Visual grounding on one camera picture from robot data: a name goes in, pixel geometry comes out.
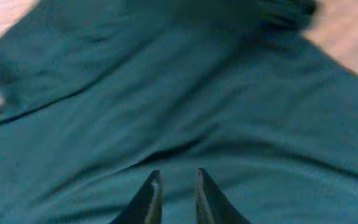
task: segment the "beige surface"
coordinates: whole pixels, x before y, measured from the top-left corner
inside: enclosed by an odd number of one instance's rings
[[[0,0],[0,35],[36,1]],[[321,0],[321,2],[324,3],[324,7],[316,17],[314,28],[305,32],[305,35],[343,65],[358,73],[358,0]]]

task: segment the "green textile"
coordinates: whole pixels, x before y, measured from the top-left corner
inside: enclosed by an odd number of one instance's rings
[[[195,223],[199,167],[252,223],[358,223],[358,76],[315,9],[41,1],[0,39],[0,223],[109,223],[155,169]]]

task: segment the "teal fabric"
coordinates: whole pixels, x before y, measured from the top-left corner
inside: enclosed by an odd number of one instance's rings
[[[41,1],[0,39],[0,223],[109,223],[155,169],[194,223],[198,167],[252,223],[358,223],[358,76],[315,9]]]

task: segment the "wooden floor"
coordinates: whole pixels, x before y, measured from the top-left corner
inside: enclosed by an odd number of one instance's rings
[[[37,0],[0,0],[0,35],[36,2]],[[358,73],[358,0],[320,2],[323,6],[316,16],[314,26],[305,35],[329,55]]]

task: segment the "garment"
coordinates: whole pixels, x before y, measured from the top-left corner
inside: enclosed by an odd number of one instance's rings
[[[199,167],[251,223],[358,223],[358,76],[299,34],[314,2],[242,3],[21,19],[0,39],[0,223],[109,223],[152,170],[162,223],[193,223]]]

